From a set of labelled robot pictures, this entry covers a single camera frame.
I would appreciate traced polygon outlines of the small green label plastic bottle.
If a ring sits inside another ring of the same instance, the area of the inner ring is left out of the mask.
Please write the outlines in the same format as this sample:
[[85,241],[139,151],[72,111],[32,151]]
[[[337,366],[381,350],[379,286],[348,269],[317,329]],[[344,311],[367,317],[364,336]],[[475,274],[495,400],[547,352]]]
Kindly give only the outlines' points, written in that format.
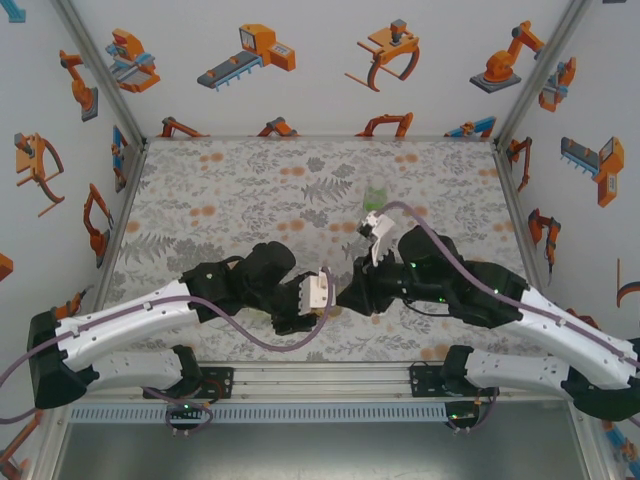
[[368,183],[364,190],[363,208],[366,212],[375,211],[383,207],[387,203],[387,197],[388,197],[386,179],[385,179],[386,185],[383,188],[374,188],[373,186],[370,185],[371,178],[368,180]]

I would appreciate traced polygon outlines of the floral patterned table cover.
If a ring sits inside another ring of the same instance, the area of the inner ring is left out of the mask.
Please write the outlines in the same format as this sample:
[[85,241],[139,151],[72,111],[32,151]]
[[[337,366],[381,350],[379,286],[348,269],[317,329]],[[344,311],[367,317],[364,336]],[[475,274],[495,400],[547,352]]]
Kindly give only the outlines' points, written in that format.
[[[205,261],[246,255],[278,241],[296,272],[328,266],[350,282],[367,241],[356,231],[368,180],[410,205],[467,259],[524,270],[491,147],[476,142],[248,139],[156,141],[147,154],[105,303],[166,285]],[[536,355],[526,341],[448,318],[443,308],[395,302],[371,317],[344,310],[312,341],[279,337],[246,310],[236,331],[223,320],[166,331],[133,344],[141,352],[191,347],[202,361],[388,362],[441,360],[454,345]]]

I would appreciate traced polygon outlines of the aluminium frame rail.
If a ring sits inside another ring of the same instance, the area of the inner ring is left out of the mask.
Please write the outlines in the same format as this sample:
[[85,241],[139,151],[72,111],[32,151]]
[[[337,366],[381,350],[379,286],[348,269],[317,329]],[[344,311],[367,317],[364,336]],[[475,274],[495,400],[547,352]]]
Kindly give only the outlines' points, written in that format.
[[234,369],[234,401],[395,400],[411,395],[411,364],[231,363],[199,366],[172,352],[112,355],[81,373],[35,368],[34,400],[41,409],[70,404],[86,394],[113,395],[139,387],[164,390],[204,367]]

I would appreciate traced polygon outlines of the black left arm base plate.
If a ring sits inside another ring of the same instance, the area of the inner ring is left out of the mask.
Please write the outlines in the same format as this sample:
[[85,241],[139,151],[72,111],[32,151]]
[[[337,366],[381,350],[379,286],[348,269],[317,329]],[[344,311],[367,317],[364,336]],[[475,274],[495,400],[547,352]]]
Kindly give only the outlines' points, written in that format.
[[218,401],[232,394],[234,369],[231,367],[204,367],[198,373],[186,375],[168,389],[154,389],[174,399],[204,399]]

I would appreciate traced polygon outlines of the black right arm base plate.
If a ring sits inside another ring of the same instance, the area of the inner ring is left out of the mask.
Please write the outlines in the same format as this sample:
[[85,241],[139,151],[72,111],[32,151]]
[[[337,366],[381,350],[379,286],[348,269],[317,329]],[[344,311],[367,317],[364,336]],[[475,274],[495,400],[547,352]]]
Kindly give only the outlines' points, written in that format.
[[487,397],[500,394],[498,387],[477,387],[461,374],[451,372],[444,365],[416,362],[409,369],[411,395],[426,397]]

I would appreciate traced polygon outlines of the aluminium side rail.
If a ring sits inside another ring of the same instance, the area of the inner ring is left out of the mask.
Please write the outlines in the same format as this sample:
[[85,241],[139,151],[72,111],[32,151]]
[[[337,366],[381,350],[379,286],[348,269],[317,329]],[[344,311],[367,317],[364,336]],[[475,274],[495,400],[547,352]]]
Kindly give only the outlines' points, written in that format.
[[100,254],[96,255],[97,268],[101,268],[105,262],[109,263],[111,257],[117,253],[121,237],[123,236],[125,223],[129,218],[132,203],[138,189],[147,150],[147,145],[142,146],[138,150],[133,146],[122,148],[120,157],[123,159],[123,169],[115,169],[114,172],[116,173],[116,190],[118,194],[123,195],[121,198],[123,204],[115,216],[112,216],[112,212],[108,211],[108,228],[100,231],[102,243],[99,249]]
[[[519,203],[518,193],[509,170],[506,154],[493,143],[491,143],[490,146],[506,206],[514,227],[526,278],[531,282],[532,287],[541,287],[540,273],[535,263],[534,246],[532,240],[529,238],[527,222]],[[492,290],[489,290],[488,294],[502,303],[531,312],[532,314],[546,317],[552,321],[557,321],[559,319],[558,315],[546,309],[546,306],[553,306],[553,304],[545,297],[542,297],[542,305],[541,307],[538,307],[536,304],[526,304],[521,301],[516,301]]]

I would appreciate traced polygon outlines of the aluminium frame leg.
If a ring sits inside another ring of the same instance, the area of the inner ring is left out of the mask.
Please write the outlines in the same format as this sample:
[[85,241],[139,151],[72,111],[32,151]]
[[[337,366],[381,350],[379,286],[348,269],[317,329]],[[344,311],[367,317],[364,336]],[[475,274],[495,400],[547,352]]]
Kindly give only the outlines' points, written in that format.
[[26,480],[53,480],[67,430],[69,407],[46,410],[31,450]]
[[618,480],[615,458],[600,421],[579,412],[573,405],[569,411],[587,480]]

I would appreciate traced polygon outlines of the aluminium frame post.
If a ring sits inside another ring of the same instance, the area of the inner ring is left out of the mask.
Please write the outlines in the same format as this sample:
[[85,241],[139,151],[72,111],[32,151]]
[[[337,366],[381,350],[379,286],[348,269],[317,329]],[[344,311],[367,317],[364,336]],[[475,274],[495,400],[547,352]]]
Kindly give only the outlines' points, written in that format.
[[569,1],[546,43],[543,52],[536,61],[536,65],[530,76],[524,83],[523,90],[518,95],[515,104],[504,121],[502,129],[496,137],[495,146],[497,150],[505,150],[510,143],[529,108],[537,99],[537,95],[551,74],[552,68],[559,61],[560,54],[575,33],[592,3],[593,0]]
[[142,151],[146,146],[146,136],[126,104],[117,83],[112,78],[83,19],[72,0],[49,0],[65,30],[73,40],[85,64],[91,70],[98,87],[103,92],[117,119],[121,122],[128,138]]

